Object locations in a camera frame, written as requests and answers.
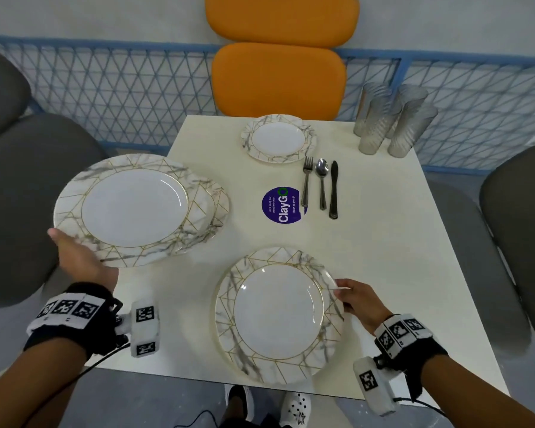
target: dinner plate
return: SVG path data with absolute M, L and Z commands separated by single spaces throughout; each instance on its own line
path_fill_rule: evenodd
M 220 203 L 228 203 L 221 186 L 182 164 L 159 155 L 121 155 L 65 186 L 53 224 L 108 266 L 141 266 L 212 237 L 226 217 L 223 209 L 215 216 Z
M 220 346 L 252 379 L 305 380 L 335 352 L 343 304 L 335 281 L 303 251 L 265 248 L 239 260 L 220 283 L 215 323 Z
M 311 125 L 286 114 L 252 120 L 242 131 L 241 140 L 252 158 L 275 164 L 303 160 L 317 146 Z

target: knife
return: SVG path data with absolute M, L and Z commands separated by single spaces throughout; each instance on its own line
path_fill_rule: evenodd
M 329 208 L 329 217 L 331 219 L 337 219 L 337 178 L 339 177 L 339 165 L 337 161 L 333 161 L 331 165 L 331 207 Z

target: fork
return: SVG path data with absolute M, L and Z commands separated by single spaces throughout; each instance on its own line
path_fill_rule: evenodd
M 307 192 L 309 191 L 309 174 L 311 171 L 313 171 L 313 158 L 306 156 L 303 163 L 305 183 L 303 184 L 303 194 L 301 195 L 301 207 L 307 207 Z

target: orange chair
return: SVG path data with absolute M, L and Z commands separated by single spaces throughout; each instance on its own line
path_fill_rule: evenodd
M 359 0 L 205 0 L 212 29 L 231 40 L 331 48 L 353 35 Z
M 346 80 L 341 58 L 329 49 L 234 43 L 212 63 L 214 100 L 228 116 L 333 120 Z

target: gray chair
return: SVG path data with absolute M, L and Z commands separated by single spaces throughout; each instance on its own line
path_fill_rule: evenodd
M 522 354 L 529 321 L 535 329 L 535 146 L 485 179 L 481 210 L 457 189 L 429 186 L 494 350 Z
M 22 117 L 24 76 L 0 55 L 0 306 L 33 294 L 57 265 L 46 234 L 57 196 L 107 155 L 87 131 L 54 114 Z

